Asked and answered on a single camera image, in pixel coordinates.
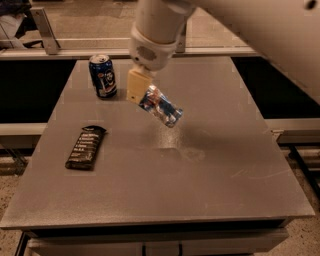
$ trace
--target blue soda can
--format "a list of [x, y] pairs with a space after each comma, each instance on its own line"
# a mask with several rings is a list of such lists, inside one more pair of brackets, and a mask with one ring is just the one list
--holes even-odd
[[116, 95], [117, 84], [113, 64], [108, 55], [93, 55], [89, 60], [89, 70], [98, 98], [104, 100]]

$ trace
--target table surface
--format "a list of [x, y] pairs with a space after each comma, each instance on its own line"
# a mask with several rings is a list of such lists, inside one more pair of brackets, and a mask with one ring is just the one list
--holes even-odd
[[[95, 96], [78, 61], [10, 205], [5, 229], [269, 220], [314, 215], [227, 57], [176, 58], [155, 84], [183, 108], [170, 129], [118, 94]], [[107, 129], [94, 170], [64, 164], [81, 128]]]

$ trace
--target gray table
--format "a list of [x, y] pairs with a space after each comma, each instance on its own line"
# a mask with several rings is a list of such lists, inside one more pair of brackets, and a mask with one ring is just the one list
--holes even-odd
[[[158, 73], [156, 84], [184, 110], [173, 129], [125, 100], [131, 65], [114, 60], [119, 93], [101, 101], [88, 61], [77, 62], [2, 228], [40, 240], [143, 230], [138, 233], [148, 235], [111, 239], [139, 246], [147, 240], [181, 245], [191, 242], [192, 234], [212, 245], [217, 232], [235, 240], [251, 232], [250, 239], [261, 241], [272, 234], [269, 240], [277, 244], [290, 220], [314, 215], [229, 58], [176, 58]], [[93, 124], [108, 130], [94, 170], [66, 169], [81, 128]], [[164, 230], [171, 233], [163, 236]], [[251, 247], [248, 252], [259, 245]]]

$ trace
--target soda can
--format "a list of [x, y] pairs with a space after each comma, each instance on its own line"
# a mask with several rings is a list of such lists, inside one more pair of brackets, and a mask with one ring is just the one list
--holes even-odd
[[117, 84], [113, 64], [108, 55], [93, 55], [89, 60], [89, 70], [93, 86], [100, 99], [108, 99], [116, 95]]

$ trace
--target metal frame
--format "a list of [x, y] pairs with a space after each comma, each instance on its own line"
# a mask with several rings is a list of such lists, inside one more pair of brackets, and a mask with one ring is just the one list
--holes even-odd
[[12, 157], [15, 162], [14, 175], [22, 175], [28, 165], [28, 161], [24, 156], [19, 152], [18, 149], [6, 149], [8, 154]]
[[265, 119], [271, 130], [315, 131], [320, 128], [320, 118]]
[[279, 136], [278, 145], [290, 149], [289, 157], [297, 161], [310, 186], [320, 200], [320, 165], [316, 170], [310, 170], [297, 149], [298, 147], [320, 146], [320, 130], [286, 131]]
[[36, 7], [30, 9], [37, 28], [43, 40], [43, 46], [47, 54], [57, 54], [60, 45], [56, 40], [50, 26], [47, 14], [43, 7]]
[[24, 256], [27, 248], [28, 241], [31, 237], [28, 236], [25, 232], [21, 234], [19, 244], [17, 246], [14, 256]]
[[[0, 60], [57, 60], [57, 59], [89, 59], [94, 54], [104, 53], [113, 58], [130, 58], [128, 49], [59, 49], [57, 54], [49, 55], [45, 49], [35, 48], [19, 51], [16, 49], [5, 49], [0, 51]], [[224, 48], [185, 48], [183, 53], [175, 53], [176, 57], [199, 57], [199, 56], [230, 56], [230, 57], [252, 57], [259, 56], [252, 48], [224, 47]]]

